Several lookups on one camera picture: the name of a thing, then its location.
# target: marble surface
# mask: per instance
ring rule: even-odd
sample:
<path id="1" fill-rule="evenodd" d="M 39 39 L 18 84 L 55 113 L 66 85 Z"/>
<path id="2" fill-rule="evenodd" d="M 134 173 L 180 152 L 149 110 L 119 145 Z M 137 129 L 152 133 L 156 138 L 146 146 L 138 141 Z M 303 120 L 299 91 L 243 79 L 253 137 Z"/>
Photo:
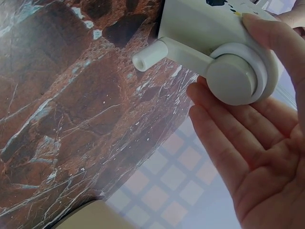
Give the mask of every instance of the marble surface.
<path id="1" fill-rule="evenodd" d="M 0 228 L 108 198 L 182 123 L 196 74 L 131 56 L 161 0 L 0 0 Z"/>

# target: white plastic casing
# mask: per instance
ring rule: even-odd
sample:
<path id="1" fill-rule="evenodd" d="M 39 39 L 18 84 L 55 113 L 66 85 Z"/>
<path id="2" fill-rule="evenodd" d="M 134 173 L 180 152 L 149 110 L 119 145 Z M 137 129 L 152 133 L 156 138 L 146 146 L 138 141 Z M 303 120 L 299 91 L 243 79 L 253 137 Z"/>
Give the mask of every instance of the white plastic casing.
<path id="1" fill-rule="evenodd" d="M 241 15 L 275 19 L 249 0 L 220 2 L 166 0 L 159 40 L 133 57 L 135 67 L 146 71 L 166 56 L 206 77 L 212 93 L 227 104 L 270 96 L 278 82 L 278 59 L 252 39 Z"/>

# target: palm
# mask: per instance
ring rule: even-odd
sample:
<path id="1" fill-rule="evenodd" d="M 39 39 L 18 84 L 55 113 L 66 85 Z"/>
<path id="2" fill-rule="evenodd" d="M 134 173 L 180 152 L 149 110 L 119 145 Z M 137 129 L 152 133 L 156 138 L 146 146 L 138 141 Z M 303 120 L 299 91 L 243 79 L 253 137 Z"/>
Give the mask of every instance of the palm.
<path id="1" fill-rule="evenodd" d="M 243 228 L 292 228 L 305 211 L 300 210 L 305 207 L 305 145 L 296 111 L 274 99 L 224 105 L 202 77 L 197 82 L 188 88 L 195 103 L 190 116 Z"/>

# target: white knob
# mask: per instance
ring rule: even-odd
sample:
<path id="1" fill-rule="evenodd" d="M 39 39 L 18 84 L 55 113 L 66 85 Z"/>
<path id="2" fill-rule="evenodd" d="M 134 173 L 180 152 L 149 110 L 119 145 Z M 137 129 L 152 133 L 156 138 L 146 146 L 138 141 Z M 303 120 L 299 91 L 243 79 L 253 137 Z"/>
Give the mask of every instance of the white knob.
<path id="1" fill-rule="evenodd" d="M 233 54 L 224 54 L 213 61 L 206 71 L 211 92 L 229 105 L 251 103 L 257 88 L 257 77 L 247 61 Z"/>

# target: finger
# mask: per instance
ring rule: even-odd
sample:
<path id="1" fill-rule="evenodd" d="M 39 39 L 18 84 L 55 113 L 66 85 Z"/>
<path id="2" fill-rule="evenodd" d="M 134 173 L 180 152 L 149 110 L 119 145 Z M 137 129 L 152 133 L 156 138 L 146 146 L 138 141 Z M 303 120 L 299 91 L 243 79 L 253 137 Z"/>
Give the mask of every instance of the finger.
<path id="1" fill-rule="evenodd" d="M 226 107 L 255 136 L 264 149 L 270 149 L 285 138 L 273 123 L 253 107 L 249 105 Z"/>
<path id="2" fill-rule="evenodd" d="M 296 110 L 274 98 L 268 98 L 251 104 L 251 106 L 268 119 L 285 137 L 289 137 L 298 124 Z"/>
<path id="3" fill-rule="evenodd" d="M 207 87 L 206 79 L 202 76 L 197 78 L 197 82 Z M 296 111 L 273 98 L 252 106 L 226 106 L 226 108 L 265 149 L 271 148 L 285 136 L 289 137 L 291 130 L 298 122 Z"/>
<path id="4" fill-rule="evenodd" d="M 224 180 L 230 194 L 233 195 L 249 172 L 246 161 L 203 107 L 195 105 L 190 109 L 189 114 L 195 132 Z"/>
<path id="5" fill-rule="evenodd" d="M 200 83 L 200 84 L 202 84 L 202 85 L 208 87 L 208 84 L 207 84 L 207 82 L 206 82 L 206 79 L 204 79 L 202 76 L 198 76 L 198 78 L 197 78 L 197 83 Z"/>
<path id="6" fill-rule="evenodd" d="M 290 12 L 282 13 L 277 17 L 291 28 L 305 27 L 305 8 L 296 7 Z"/>
<path id="7" fill-rule="evenodd" d="M 247 163 L 251 167 L 255 166 L 255 162 L 261 156 L 264 148 L 254 135 L 238 122 L 203 85 L 191 84 L 187 89 L 187 94 L 195 105 L 202 106 L 209 113 L 219 129 Z"/>
<path id="8" fill-rule="evenodd" d="M 254 39 L 264 47 L 274 50 L 291 76 L 299 121 L 305 133 L 305 41 L 282 22 L 261 20 L 251 14 L 244 14 L 243 22 Z"/>

